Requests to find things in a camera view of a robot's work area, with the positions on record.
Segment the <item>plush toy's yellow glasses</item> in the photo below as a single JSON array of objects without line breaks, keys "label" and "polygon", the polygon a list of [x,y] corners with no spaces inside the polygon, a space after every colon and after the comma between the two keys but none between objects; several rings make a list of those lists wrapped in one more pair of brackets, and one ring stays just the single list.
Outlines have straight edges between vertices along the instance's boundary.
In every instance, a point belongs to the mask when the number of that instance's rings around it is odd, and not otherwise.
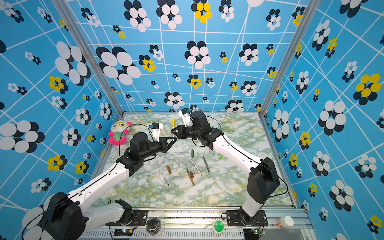
[{"label": "plush toy's yellow glasses", "polygon": [[112,125],[112,129],[115,129],[117,126],[120,126],[120,127],[127,127],[128,124],[126,122],[117,122],[115,124]]}]

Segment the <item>white vented panel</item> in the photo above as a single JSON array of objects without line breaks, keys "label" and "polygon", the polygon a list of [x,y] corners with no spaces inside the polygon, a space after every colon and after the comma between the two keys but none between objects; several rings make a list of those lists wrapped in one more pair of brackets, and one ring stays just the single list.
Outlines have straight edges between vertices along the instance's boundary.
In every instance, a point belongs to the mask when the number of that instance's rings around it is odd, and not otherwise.
[{"label": "white vented panel", "polygon": [[[165,229],[165,231],[159,236],[153,236],[146,232],[144,228],[136,229],[131,237],[121,236],[113,237],[114,239],[244,239],[242,229],[225,229],[220,234],[214,234],[209,229]],[[79,239],[111,239],[109,235],[109,229],[94,228],[81,235]]]}]

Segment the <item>green jar lid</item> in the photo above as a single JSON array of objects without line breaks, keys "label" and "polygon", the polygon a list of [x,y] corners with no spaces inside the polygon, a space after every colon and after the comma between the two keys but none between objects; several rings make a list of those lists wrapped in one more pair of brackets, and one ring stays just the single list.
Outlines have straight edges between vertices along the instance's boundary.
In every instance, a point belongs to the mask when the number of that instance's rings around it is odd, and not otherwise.
[{"label": "green jar lid", "polygon": [[217,233],[221,233],[224,230],[224,224],[222,221],[216,221],[214,224],[214,229]]}]

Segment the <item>black mounting plate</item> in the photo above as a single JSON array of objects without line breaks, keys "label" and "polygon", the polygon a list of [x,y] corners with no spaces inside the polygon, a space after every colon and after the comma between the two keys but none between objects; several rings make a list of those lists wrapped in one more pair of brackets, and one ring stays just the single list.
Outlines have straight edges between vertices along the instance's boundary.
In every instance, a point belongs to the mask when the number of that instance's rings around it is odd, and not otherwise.
[{"label": "black mounting plate", "polygon": [[[228,210],[227,217],[230,217],[229,220],[227,220],[228,226],[231,227],[246,227],[242,222],[240,218],[240,211],[239,210]],[[256,213],[256,218],[258,218],[263,226],[268,226],[268,220],[265,216],[265,211],[259,210]],[[259,221],[256,220],[254,224],[252,224],[253,227],[260,227]]]},{"label": "black mounting plate", "polygon": [[[145,226],[147,219],[148,219],[148,210],[132,210],[132,212],[133,212],[133,216],[139,217],[139,219],[140,219],[139,226]],[[124,227],[134,226],[135,224],[137,224],[137,222],[132,220],[128,225],[126,225]],[[106,223],[105,225],[106,226],[111,225],[111,226],[123,227],[119,222],[109,222],[109,223]]]}]

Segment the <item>robotic arm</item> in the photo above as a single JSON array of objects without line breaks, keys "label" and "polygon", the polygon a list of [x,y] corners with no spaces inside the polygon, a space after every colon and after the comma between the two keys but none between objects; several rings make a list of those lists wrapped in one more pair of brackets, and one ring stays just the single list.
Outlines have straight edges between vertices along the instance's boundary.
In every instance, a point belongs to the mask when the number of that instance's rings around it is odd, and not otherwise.
[{"label": "robotic arm", "polygon": [[161,123],[152,123],[154,142],[148,140],[146,133],[136,133],[124,155],[105,172],[68,194],[59,192],[53,195],[44,204],[46,211],[36,218],[38,225],[42,224],[43,229],[56,240],[76,240],[84,231],[108,222],[128,224],[132,219],[132,207],[123,200],[95,209],[88,208],[110,188],[139,170],[145,158],[156,156],[158,152],[165,153],[172,147],[177,138],[159,137],[162,126]]},{"label": "robotic arm", "polygon": [[171,130],[178,139],[198,139],[203,146],[217,151],[234,162],[248,175],[249,196],[240,207],[240,217],[244,225],[256,222],[256,213],[270,195],[280,185],[275,164],[270,158],[261,159],[232,142],[222,131],[212,128],[202,111],[191,114],[184,108],[179,111],[184,125]]}]

